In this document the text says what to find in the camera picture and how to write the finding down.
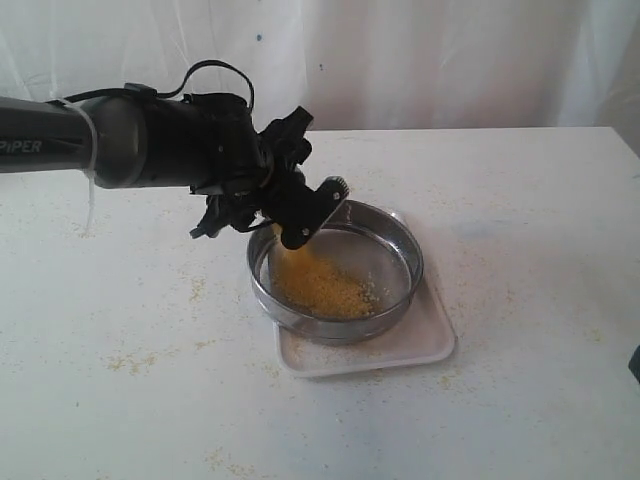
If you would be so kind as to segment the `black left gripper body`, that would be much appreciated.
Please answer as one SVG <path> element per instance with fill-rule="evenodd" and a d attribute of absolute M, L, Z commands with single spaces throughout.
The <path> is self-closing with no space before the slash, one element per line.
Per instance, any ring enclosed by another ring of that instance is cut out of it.
<path fill-rule="evenodd" d="M 205 213 L 190 230 L 190 236 L 216 238 L 227 227 L 239 233 L 249 233 L 271 225 L 273 221 L 262 210 L 268 193 L 281 184 L 282 180 L 277 179 L 248 193 L 229 193 L 220 188 L 216 193 L 206 193 Z"/>

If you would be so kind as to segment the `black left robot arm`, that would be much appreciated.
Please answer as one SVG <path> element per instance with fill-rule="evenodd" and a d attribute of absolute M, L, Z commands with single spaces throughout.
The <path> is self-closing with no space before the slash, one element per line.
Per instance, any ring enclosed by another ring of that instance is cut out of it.
<path fill-rule="evenodd" d="M 257 131 L 246 101 L 231 93 L 175 101 L 118 91 L 80 105 L 3 98 L 1 169 L 81 170 L 104 189 L 186 187 L 207 205 L 192 237 L 277 224 L 296 250 L 349 193 L 338 176 L 306 184 L 311 120 L 296 109 Z"/>

